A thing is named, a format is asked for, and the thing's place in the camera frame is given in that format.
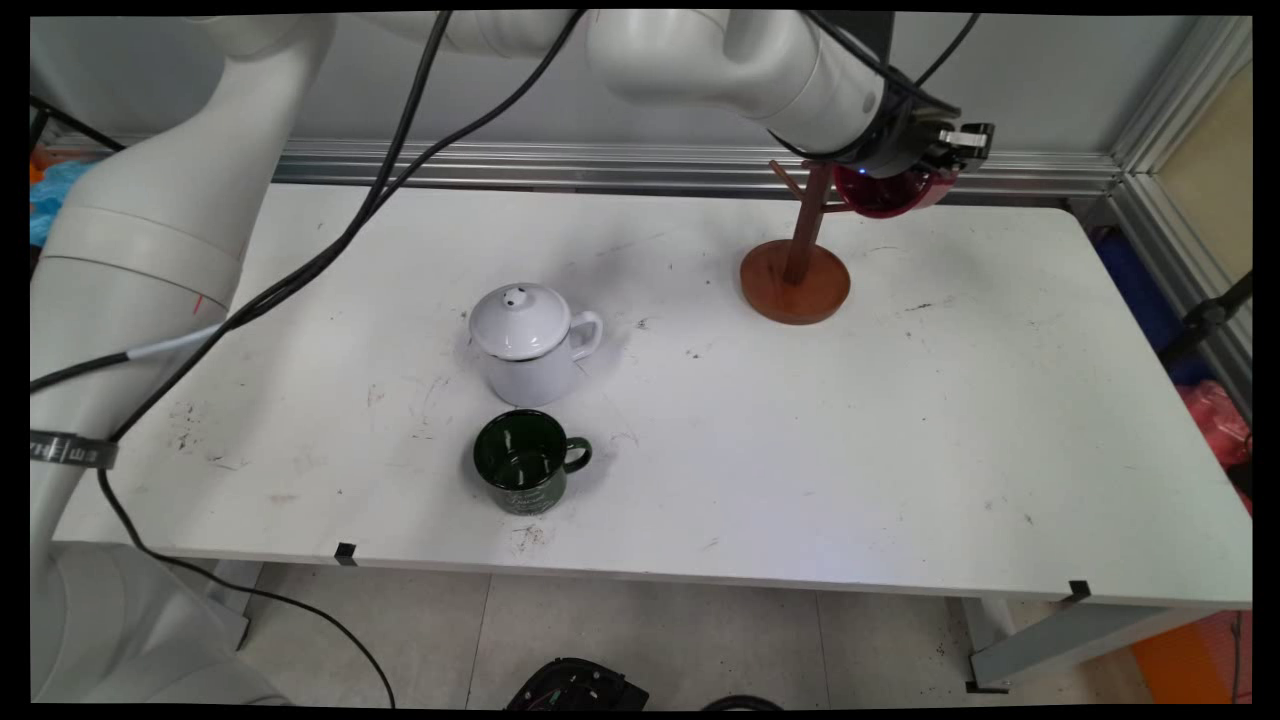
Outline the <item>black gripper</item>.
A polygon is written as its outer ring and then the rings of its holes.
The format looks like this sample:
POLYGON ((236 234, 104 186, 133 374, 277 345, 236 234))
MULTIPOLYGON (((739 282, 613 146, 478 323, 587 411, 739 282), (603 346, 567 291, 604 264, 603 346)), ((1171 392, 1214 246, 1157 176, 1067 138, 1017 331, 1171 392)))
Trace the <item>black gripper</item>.
POLYGON ((772 115, 772 135, 808 161, 877 179, 945 164, 956 117, 902 90, 914 85, 901 72, 813 72, 772 115))

